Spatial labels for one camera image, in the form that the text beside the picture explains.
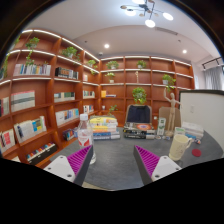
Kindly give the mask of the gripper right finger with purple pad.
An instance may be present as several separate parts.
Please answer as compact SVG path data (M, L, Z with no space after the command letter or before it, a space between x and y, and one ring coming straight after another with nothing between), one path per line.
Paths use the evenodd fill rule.
M134 146L133 154L144 185L181 170L168 156L159 157L140 146Z

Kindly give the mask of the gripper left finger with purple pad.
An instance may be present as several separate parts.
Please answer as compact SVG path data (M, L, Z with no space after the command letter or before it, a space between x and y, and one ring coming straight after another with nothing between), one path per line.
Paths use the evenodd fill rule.
M72 153L68 157L59 155L44 170L81 186L92 156L93 146L90 145Z

